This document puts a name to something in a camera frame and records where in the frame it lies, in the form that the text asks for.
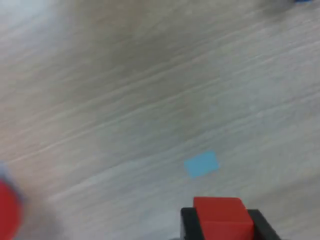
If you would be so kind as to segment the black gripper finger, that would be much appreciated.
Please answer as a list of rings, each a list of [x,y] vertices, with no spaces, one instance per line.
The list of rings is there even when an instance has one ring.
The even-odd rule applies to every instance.
[[[253,221],[253,240],[280,240],[280,236],[258,209],[247,211]]]
[[[204,235],[197,215],[193,207],[183,207],[180,210],[180,239],[203,240]]]

